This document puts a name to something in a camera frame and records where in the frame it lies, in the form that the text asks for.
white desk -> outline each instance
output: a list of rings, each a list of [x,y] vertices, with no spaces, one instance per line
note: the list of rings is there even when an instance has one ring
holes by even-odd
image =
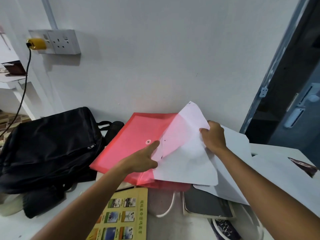
[[[22,95],[23,95],[23,89],[21,87],[21,84],[24,84],[25,80],[26,80],[25,76],[6,76],[6,73],[0,73],[0,88],[11,89],[14,95],[17,97],[17,99],[21,103]],[[24,96],[22,107],[26,111],[30,119],[32,120],[36,119],[30,110],[30,108],[32,107],[32,104],[27,94]]]
[[[283,148],[279,146],[266,146],[251,144],[253,153],[268,152],[272,148],[273,151],[283,153],[286,156],[312,164],[305,155],[299,150],[291,148]],[[317,172],[316,180],[320,180],[320,174]],[[66,200],[53,208],[52,210],[33,219],[28,219],[23,211],[18,212],[9,217],[0,216],[0,238],[12,240],[29,240],[36,232],[46,225],[55,215],[63,208],[77,198],[80,192],[88,189],[94,181],[79,183],[73,192],[66,194]],[[157,214],[165,212],[171,203],[172,192],[149,189],[148,191],[148,209]],[[245,219],[239,209],[236,209],[238,221],[248,221]],[[244,240],[254,240],[255,233],[249,232],[246,236],[241,234]],[[163,218],[155,218],[148,214],[147,223],[147,239],[148,240],[194,240],[194,239],[212,239],[216,237],[206,218],[197,218],[184,216],[182,213],[182,203],[179,198],[175,201],[174,208],[169,214]],[[272,240],[270,234],[265,231],[264,240]]]

pink bag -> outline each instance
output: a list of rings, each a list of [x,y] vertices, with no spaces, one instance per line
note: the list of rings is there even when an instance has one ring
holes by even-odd
[[[121,159],[159,140],[176,113],[133,113],[129,121],[92,162],[90,168],[106,173]],[[187,191],[190,184],[155,180],[152,169],[131,173],[125,180],[130,184],[149,188]]]

black backpack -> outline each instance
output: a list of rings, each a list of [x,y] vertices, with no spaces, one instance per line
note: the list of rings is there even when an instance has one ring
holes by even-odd
[[[123,125],[97,123],[87,107],[19,124],[0,153],[0,192],[26,193],[29,218],[50,209],[74,183],[95,180],[89,165]]]

